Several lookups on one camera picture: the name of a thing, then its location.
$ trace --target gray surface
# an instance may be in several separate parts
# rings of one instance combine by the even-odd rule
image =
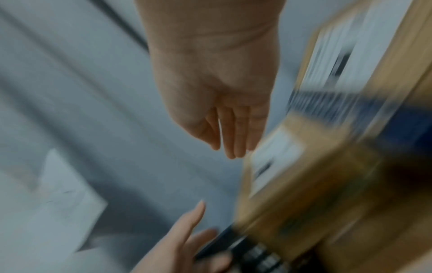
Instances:
[[[310,34],[346,2],[288,2],[267,131],[285,115]],[[131,5],[113,7],[139,27]],[[126,266],[201,199],[202,228],[232,221],[241,160],[171,122],[147,54],[122,30],[86,0],[7,0],[0,8],[0,94],[17,103],[0,112],[2,168],[34,187],[48,149],[64,151],[121,219],[116,235],[98,243]]]

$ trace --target skin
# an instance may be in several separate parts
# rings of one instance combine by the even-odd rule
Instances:
[[[285,0],[135,0],[171,118],[228,158],[260,141]]]
[[[199,202],[184,214],[169,233],[138,263],[131,273],[221,273],[231,263],[231,255],[222,253],[194,262],[197,251],[214,239],[217,231],[207,229],[191,236],[204,216],[205,204]]]

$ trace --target white paper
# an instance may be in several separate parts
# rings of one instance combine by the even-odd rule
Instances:
[[[253,152],[250,196],[263,189],[273,178],[294,164],[302,155],[303,146],[283,128],[277,129]]]
[[[5,272],[59,264],[85,242],[107,206],[105,200],[51,150],[39,178],[40,205],[15,232]]]
[[[368,9],[323,30],[300,90],[358,93],[389,47],[412,0],[377,0]],[[346,56],[347,62],[340,67]]]

